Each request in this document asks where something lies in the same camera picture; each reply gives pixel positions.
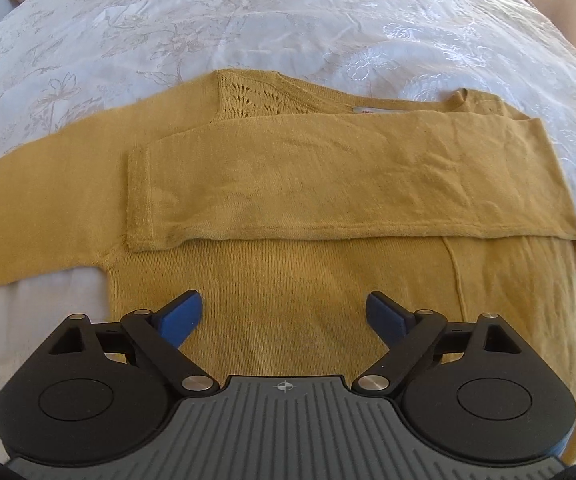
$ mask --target ribbed knit fabric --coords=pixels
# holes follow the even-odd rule
[[[576,399],[572,200],[541,123],[484,92],[412,103],[225,70],[67,126],[0,159],[0,284],[73,266],[107,272],[113,319],[199,290],[182,350],[222,381],[351,380],[385,351],[377,289],[500,313]]]

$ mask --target white bedspread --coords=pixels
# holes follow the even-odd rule
[[[378,97],[494,92],[543,119],[576,203],[576,51],[521,0],[28,0],[0,23],[0,156],[223,67]],[[104,318],[100,271],[0,288],[0,387],[71,312]]]

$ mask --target mustard knit sweater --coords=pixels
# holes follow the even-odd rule
[[[0,285],[75,266],[105,270],[113,319],[199,290],[182,350],[221,381],[351,380],[385,351],[364,319],[382,290],[500,313],[576,399],[574,207],[540,121],[485,92],[223,70],[71,124],[0,159]]]

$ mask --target yellow sweater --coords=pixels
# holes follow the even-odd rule
[[[67,126],[0,159],[0,285],[74,266],[107,272],[114,319],[199,290],[182,349],[222,381],[354,378],[384,352],[364,319],[379,289],[500,313],[576,399],[574,207],[541,123],[485,92],[225,70]]]

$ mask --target floral pattern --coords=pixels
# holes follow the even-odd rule
[[[576,203],[576,50],[522,0],[28,0],[0,23],[0,157],[224,67],[378,97],[493,92],[542,118]],[[96,269],[0,287],[0,387],[67,312],[105,309]]]

